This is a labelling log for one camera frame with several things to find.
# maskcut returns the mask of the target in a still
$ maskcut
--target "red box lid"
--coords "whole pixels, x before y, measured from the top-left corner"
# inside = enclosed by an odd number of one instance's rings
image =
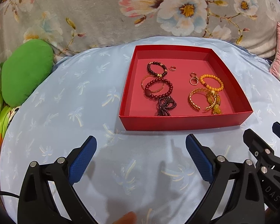
[[[165,78],[173,84],[171,96],[177,103],[176,108],[169,111],[171,116],[157,116],[157,101],[147,98],[141,87],[142,79],[148,75],[147,64],[151,61],[161,62],[168,69]],[[175,66],[176,71],[170,71],[171,66]],[[158,65],[151,65],[151,69],[160,74],[164,72]],[[191,72],[196,73],[198,78],[204,74],[211,74],[221,79],[224,89],[219,95],[223,114],[213,115],[211,110],[204,111],[204,108],[209,106],[205,93],[192,96],[193,102],[202,108],[200,111],[190,106],[189,94],[196,88],[205,88],[200,82],[196,86],[190,84]],[[153,79],[154,77],[147,78],[143,85]],[[212,87],[220,87],[213,78],[204,80]],[[157,90],[161,86],[162,83],[157,83],[150,89]],[[168,86],[165,85],[156,95],[167,91]],[[235,77],[212,49],[180,45],[135,47],[119,111],[120,120],[126,130],[197,130],[235,126],[242,124],[252,112],[248,99]]]

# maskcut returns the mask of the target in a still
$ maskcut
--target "orange beaded bracelet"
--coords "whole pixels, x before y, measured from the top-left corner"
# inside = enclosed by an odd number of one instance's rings
[[[206,78],[206,77],[208,77],[208,78],[213,78],[213,79],[217,80],[217,81],[220,83],[221,87],[219,87],[219,88],[214,88],[214,87],[211,87],[210,85],[206,84],[206,83],[203,81],[203,79]],[[200,82],[201,82],[201,83],[203,84],[203,86],[205,86],[207,89],[213,90],[213,91],[215,91],[215,92],[220,92],[220,91],[222,91],[223,88],[224,88],[224,84],[223,84],[223,82],[220,80],[220,78],[218,78],[218,77],[216,77],[216,76],[214,76],[214,75],[204,74],[204,75],[202,75],[202,76],[200,77]]]

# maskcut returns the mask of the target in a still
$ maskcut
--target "metal screw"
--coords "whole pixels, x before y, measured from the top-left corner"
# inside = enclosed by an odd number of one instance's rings
[[[223,156],[218,156],[218,157],[217,157],[217,160],[220,161],[220,162],[224,162],[224,161],[225,161],[225,157],[223,157]]]
[[[247,163],[249,166],[251,166],[251,165],[253,164],[253,162],[252,162],[250,159],[247,159],[247,160],[246,160],[246,163]]]
[[[30,163],[30,167],[35,167],[37,165],[37,162],[36,161],[32,161],[31,163]]]
[[[261,171],[262,171],[263,173],[267,173],[267,168],[266,168],[265,166],[263,166],[263,167],[261,167]]]
[[[64,162],[65,162],[65,158],[64,158],[64,157],[59,157],[59,158],[57,159],[57,162],[58,162],[58,163],[64,163]]]

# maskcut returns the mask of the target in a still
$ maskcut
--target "green cushion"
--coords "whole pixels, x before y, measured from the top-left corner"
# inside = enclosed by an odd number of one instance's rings
[[[11,107],[21,105],[49,76],[53,67],[53,50],[46,42],[33,39],[17,48],[4,62],[1,92]]]

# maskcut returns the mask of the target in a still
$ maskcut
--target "black cable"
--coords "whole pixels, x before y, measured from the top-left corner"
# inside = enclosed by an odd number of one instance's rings
[[[0,195],[7,195],[15,198],[20,198],[18,195],[6,191],[0,191]]]

